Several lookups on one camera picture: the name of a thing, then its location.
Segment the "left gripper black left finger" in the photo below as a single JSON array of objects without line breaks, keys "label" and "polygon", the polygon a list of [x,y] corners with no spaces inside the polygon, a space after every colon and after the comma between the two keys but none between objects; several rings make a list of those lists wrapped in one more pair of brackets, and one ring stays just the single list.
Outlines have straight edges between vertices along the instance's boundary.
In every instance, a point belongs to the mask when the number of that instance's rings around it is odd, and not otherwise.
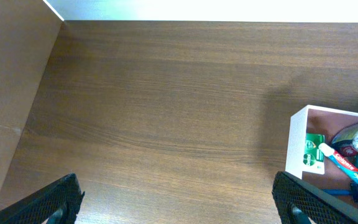
[{"label": "left gripper black left finger", "polygon": [[2,209],[0,223],[74,223],[84,196],[71,173]]}]

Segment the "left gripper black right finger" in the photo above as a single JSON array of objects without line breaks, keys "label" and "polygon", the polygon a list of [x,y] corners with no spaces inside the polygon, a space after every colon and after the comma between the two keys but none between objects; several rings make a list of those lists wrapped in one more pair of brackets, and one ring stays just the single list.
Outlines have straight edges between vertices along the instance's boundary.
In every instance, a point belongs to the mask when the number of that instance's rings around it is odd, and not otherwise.
[{"label": "left gripper black right finger", "polygon": [[272,195],[280,220],[284,224],[358,224],[358,208],[288,172],[276,173]]}]

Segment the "green white soap box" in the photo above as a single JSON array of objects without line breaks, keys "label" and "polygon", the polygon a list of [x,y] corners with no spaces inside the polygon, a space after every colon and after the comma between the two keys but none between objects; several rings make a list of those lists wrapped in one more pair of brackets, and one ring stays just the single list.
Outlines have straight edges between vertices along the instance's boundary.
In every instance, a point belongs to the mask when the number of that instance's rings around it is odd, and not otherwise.
[{"label": "green white soap box", "polygon": [[303,171],[323,175],[325,173],[324,154],[319,145],[325,142],[322,134],[306,134],[305,149],[303,155]]}]

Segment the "blue disposable razor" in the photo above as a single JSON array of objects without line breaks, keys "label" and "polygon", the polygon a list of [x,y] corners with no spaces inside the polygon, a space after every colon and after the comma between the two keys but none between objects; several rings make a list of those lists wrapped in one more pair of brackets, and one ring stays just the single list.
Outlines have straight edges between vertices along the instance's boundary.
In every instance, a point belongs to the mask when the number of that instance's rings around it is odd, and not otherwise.
[{"label": "blue disposable razor", "polygon": [[323,189],[323,192],[333,196],[351,196],[353,202],[358,203],[358,185],[351,182],[349,187],[350,189]]}]

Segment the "green red toothpaste tube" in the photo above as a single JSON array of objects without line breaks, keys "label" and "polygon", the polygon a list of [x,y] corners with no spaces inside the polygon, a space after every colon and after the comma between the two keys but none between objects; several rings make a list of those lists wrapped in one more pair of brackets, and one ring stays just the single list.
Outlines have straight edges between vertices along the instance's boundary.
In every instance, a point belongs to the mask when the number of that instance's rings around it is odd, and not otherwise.
[{"label": "green red toothpaste tube", "polygon": [[339,169],[358,185],[358,168],[351,164],[345,157],[325,143],[321,143],[319,150],[329,158]]}]

